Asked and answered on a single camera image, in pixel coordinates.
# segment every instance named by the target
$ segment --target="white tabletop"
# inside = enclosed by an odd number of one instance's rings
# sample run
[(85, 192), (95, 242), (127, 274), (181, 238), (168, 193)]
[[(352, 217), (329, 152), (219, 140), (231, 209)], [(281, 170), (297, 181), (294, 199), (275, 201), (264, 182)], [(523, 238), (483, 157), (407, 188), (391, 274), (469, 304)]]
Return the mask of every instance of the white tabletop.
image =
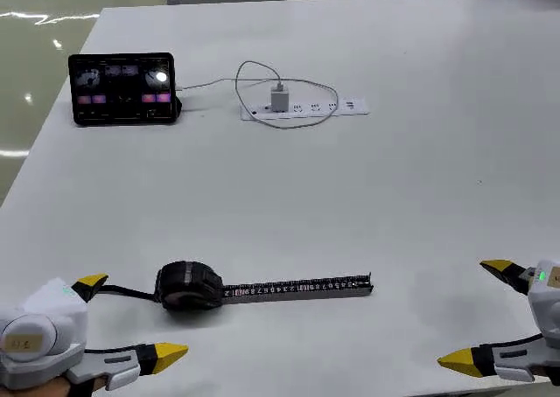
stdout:
[(268, 129), (240, 121), (225, 83), (185, 98), (174, 126), (79, 129), (66, 82), (0, 209), (2, 304), (57, 275), (103, 271), (152, 291), (157, 270), (181, 259), (228, 283), (371, 271), (369, 297), (186, 319), (98, 296), (88, 345), (190, 345), (123, 396), (392, 397), (506, 385), (436, 359), (536, 333), (526, 298), (478, 262), (528, 266), (560, 250), (558, 22), (560, 0), (104, 10), (83, 52), (169, 50), (180, 85), (258, 59), (365, 97), (372, 113)]

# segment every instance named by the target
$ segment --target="robotic hand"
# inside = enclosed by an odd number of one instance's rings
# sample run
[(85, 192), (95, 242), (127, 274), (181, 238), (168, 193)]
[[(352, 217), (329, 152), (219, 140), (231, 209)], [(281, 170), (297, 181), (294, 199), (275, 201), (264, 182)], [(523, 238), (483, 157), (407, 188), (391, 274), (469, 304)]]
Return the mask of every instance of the robotic hand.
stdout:
[(481, 265), (528, 296), (541, 333), (514, 342), (463, 349), (437, 362), (473, 377), (498, 375), (504, 380), (533, 382), (534, 375), (540, 375), (560, 386), (560, 264), (541, 261), (536, 268), (522, 268), (511, 261), (491, 260)]
[(159, 343), (86, 349), (88, 302), (107, 275), (80, 279), (72, 288), (52, 279), (18, 308), (0, 312), (0, 386), (23, 390), (64, 376), (70, 396), (91, 395), (95, 380), (107, 390), (160, 373), (186, 354), (183, 345)]

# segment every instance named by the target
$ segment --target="charging cable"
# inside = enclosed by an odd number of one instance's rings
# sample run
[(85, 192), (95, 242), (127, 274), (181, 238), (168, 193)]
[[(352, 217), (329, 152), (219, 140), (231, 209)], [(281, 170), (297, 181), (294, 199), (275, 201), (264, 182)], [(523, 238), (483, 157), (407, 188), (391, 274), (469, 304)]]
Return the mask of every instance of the charging cable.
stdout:
[[(245, 78), (240, 78), (240, 74), (242, 72), (243, 67), (245, 67), (248, 64), (253, 64), (253, 65), (258, 65), (261, 67), (265, 67), (266, 69), (269, 69), (274, 75), (275, 78), (271, 79), (271, 78), (257, 78), (257, 79), (245, 79)], [(243, 109), (244, 112), (246, 112), (251, 120), (253, 120), (254, 122), (259, 122), (261, 124), (263, 124), (264, 126), (268, 126), (269, 128), (273, 128), (273, 129), (281, 129), (281, 130), (288, 130), (288, 129), (301, 129), (301, 128), (310, 128), (311, 126), (317, 126), (323, 122), (326, 122), (328, 119), (330, 119), (331, 117), (333, 117), (334, 113), (339, 109), (339, 93), (336, 91), (336, 89), (334, 89), (333, 87), (329, 87), (328, 85), (325, 84), (319, 84), (318, 82), (314, 82), (312, 80), (303, 80), (303, 79), (296, 79), (296, 78), (282, 78), (280, 76), (280, 74), (276, 71), (276, 69), (274, 69), (271, 66), (268, 65), (264, 65), (261, 62), (257, 62), (255, 60), (245, 60), (243, 63), (241, 63), (239, 65), (239, 68), (237, 69), (237, 73), (235, 74), (235, 78), (219, 78), (218, 80), (213, 80), (211, 82), (207, 82), (205, 84), (199, 84), (199, 85), (192, 85), (189, 87), (177, 87), (176, 90), (177, 91), (186, 91), (188, 89), (194, 89), (194, 88), (201, 88), (201, 87), (208, 87), (211, 86), (213, 84), (217, 84), (219, 82), (223, 82), (223, 81), (233, 81), (235, 83), (235, 93), (237, 94), (237, 98), (239, 99), (239, 102), (241, 104), (241, 107)], [(263, 83), (263, 82), (269, 82), (269, 81), (276, 81), (276, 86), (272, 87), (270, 90), (270, 108), (273, 112), (286, 112), (289, 111), (289, 106), (290, 106), (290, 95), (288, 92), (288, 88), (287, 86), (285, 86), (285, 82), (302, 82), (305, 84), (309, 84), (309, 85), (313, 85), (315, 87), (319, 87), (319, 88), (323, 88), (326, 89), (328, 91), (330, 91), (332, 93), (332, 95), (334, 96), (334, 108), (332, 110), (330, 110), (330, 112), (328, 114), (326, 114), (324, 117), (320, 117), (319, 120), (315, 121), (315, 122), (310, 122), (310, 123), (302, 123), (302, 124), (297, 124), (297, 125), (293, 125), (293, 126), (284, 126), (284, 125), (280, 125), (280, 124), (275, 124), (275, 123), (271, 123), (271, 122), (267, 122), (266, 120), (260, 119), (258, 117), (255, 117), (255, 115), (253, 114), (253, 112), (251, 112), (251, 110), (249, 110), (249, 107), (247, 106), (247, 104), (245, 103), (245, 101), (242, 98), (241, 93), (239, 92), (239, 82), (240, 81), (251, 81), (251, 82), (256, 82), (256, 83)]]

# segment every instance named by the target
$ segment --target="power strip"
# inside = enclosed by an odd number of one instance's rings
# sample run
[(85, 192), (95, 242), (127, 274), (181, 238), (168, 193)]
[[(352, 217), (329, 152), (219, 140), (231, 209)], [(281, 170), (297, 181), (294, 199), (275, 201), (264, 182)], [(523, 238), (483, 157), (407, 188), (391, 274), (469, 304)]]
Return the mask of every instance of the power strip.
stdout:
[[(290, 104), (290, 111), (275, 113), (270, 110), (270, 104), (248, 104), (253, 116), (261, 120), (300, 119), (303, 117), (325, 117), (334, 109), (336, 104), (329, 101), (295, 102)], [(365, 99), (346, 98), (339, 101), (339, 108), (333, 115), (368, 115), (369, 108)], [(251, 121), (251, 116), (241, 107), (241, 119)]]

